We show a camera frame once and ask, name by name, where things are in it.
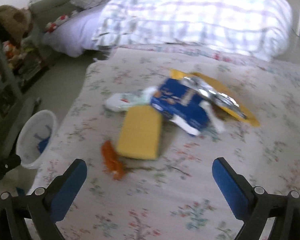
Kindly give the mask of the blue snack box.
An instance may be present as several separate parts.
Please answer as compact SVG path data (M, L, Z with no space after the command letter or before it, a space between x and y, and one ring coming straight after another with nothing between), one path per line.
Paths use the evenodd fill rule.
M198 136L209 124L209 117L200 106L202 101L194 89L168 78L153 94L150 105L189 135Z

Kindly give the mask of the white trash bin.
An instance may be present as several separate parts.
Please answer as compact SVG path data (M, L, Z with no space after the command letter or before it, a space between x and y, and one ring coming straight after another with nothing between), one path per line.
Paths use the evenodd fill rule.
M41 166L47 150L58 129L56 115L50 110L41 110L25 123L16 144L16 154L21 166L29 170Z

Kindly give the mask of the yellow sponge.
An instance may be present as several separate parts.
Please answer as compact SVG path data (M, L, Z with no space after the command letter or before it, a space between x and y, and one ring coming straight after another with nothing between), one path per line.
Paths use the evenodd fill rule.
M135 106L125 116L117 141L120 156L155 160L159 154L162 115L151 106Z

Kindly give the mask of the lavender bed sheet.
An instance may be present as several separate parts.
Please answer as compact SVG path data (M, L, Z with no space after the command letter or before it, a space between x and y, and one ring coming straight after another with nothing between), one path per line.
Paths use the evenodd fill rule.
M100 26L99 17L104 7L103 4L75 14L53 32L44 34L42 44L70 57L98 50L93 35Z

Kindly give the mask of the floral bed quilt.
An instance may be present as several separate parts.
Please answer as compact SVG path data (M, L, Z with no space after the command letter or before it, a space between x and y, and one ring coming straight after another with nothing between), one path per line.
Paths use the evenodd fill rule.
M104 101L159 85L172 69L221 81L260 125L228 120L224 133L208 128L192 137L166 122L158 159L125 159L128 172L115 181L101 146L117 141L124 116L106 110ZM87 67L81 93L47 149L33 188L49 185L77 158L87 163L87 179L58 224L66 239L234 239L241 223L212 177L218 157L253 186L300 193L300 65L120 48Z

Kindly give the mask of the crumpled white plastic bottle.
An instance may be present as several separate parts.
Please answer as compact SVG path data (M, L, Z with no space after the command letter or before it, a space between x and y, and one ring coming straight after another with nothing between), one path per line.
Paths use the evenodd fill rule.
M104 106L113 112L124 112L131 107L149 105L157 86L151 86L131 93L115 93L104 102Z

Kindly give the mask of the cluttered toy shelf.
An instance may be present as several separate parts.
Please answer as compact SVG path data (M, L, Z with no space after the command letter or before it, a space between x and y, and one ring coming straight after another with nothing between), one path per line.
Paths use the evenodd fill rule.
M18 45L11 41L5 41L2 45L8 66L17 78L22 93L28 91L49 70L38 46L34 45L30 37Z

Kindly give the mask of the red white plush toy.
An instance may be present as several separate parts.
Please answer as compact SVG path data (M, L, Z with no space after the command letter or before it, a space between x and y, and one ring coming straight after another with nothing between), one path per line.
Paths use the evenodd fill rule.
M67 22L70 19L68 15L61 15L59 18L57 18L54 22L49 22L45 26L45 32L46 33L52 33L54 32L58 27L60 27L62 24Z

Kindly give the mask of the yellow paper envelope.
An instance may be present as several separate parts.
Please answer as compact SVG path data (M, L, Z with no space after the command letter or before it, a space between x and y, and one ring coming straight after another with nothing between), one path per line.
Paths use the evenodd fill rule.
M241 122L247 122L253 127L260 126L260 122L247 107L220 81L199 72L185 73L171 69L170 77L195 90L204 100L218 106Z

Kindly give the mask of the plaid folded duvet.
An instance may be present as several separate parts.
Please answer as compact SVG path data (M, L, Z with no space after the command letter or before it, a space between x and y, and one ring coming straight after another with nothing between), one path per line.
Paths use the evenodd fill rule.
M188 44L264 61L289 46L286 0L110 0L93 34L96 46Z

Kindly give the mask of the silver foil wrapper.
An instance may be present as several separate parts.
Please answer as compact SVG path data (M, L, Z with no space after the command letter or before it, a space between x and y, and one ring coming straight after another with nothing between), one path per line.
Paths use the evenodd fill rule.
M219 92L217 89L209 85L202 78L197 76L184 76L181 79L181 83L199 93L206 101L214 103L218 107L225 107L233 111L239 117L247 120L248 117L240 109L239 103L223 92Z

